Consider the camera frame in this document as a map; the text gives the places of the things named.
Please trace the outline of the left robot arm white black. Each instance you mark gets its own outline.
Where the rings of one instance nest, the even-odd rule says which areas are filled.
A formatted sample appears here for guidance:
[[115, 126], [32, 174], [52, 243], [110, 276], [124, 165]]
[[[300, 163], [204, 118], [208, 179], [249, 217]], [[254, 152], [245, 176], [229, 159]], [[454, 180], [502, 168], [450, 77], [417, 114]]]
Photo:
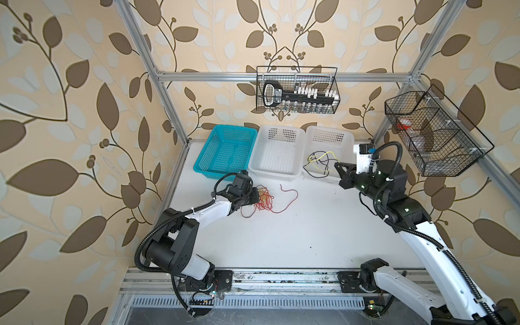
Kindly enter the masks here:
[[248, 171], [225, 174], [215, 183], [209, 203], [187, 211], [163, 211], [156, 227], [139, 243], [135, 266], [143, 272], [191, 278], [201, 288], [213, 286], [215, 266], [194, 254], [199, 230], [258, 202], [259, 191]]

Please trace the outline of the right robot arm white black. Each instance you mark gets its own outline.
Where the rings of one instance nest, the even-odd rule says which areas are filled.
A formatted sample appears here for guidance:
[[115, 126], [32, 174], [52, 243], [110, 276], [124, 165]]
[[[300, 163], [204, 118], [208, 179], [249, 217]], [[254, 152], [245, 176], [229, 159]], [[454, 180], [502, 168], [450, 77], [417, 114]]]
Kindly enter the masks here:
[[334, 164], [343, 189], [355, 188], [372, 200], [370, 212], [399, 235], [424, 265], [439, 294], [434, 294], [393, 269], [381, 258], [360, 266], [357, 279], [346, 280], [366, 293], [385, 291], [428, 324], [514, 324], [517, 318], [499, 306], [473, 281], [452, 254], [422, 204], [406, 194], [408, 174], [402, 168], [403, 148], [389, 142], [371, 148], [367, 171], [355, 164]]

